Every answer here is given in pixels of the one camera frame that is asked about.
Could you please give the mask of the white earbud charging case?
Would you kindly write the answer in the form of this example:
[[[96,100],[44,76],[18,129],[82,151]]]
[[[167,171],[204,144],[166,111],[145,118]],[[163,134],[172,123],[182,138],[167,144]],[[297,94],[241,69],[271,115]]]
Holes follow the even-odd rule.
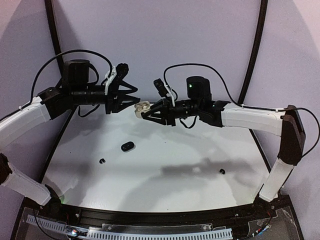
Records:
[[[142,119],[142,113],[146,113],[150,110],[151,104],[149,101],[140,101],[134,105],[134,113],[138,119]]]

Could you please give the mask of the black earbud charging case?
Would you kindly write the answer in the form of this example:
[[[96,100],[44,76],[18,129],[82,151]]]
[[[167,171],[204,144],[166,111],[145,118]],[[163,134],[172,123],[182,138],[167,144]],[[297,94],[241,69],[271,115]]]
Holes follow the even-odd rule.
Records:
[[[123,152],[129,152],[129,151],[133,150],[134,148],[135,148],[135,144],[132,141],[128,141],[128,142],[122,144],[120,147],[120,149]]]

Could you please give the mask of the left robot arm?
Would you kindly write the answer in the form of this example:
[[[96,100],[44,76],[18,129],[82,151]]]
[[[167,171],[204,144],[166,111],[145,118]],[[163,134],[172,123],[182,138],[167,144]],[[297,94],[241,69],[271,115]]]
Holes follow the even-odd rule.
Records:
[[[0,122],[0,148],[36,126],[54,120],[68,110],[84,105],[103,105],[105,113],[119,113],[139,102],[132,96],[137,88],[124,81],[129,73],[126,63],[111,67],[101,84],[90,82],[90,70],[95,67],[89,60],[75,59],[63,65],[61,87],[50,87],[33,97],[30,104]],[[41,184],[22,173],[0,155],[0,184],[46,207],[60,205],[61,200],[52,187]]]

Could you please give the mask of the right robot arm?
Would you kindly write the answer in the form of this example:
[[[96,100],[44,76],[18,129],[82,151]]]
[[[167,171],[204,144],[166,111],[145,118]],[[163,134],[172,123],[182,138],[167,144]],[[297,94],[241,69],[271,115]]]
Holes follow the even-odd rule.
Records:
[[[177,119],[198,116],[200,121],[213,127],[245,128],[280,137],[277,159],[258,193],[258,197],[266,202],[278,196],[278,191],[303,157],[306,134],[295,106],[269,110],[214,101],[210,82],[202,76],[186,79],[187,100],[174,101],[171,90],[161,79],[153,83],[162,98],[154,104],[137,103],[134,108],[138,118],[174,127]]]

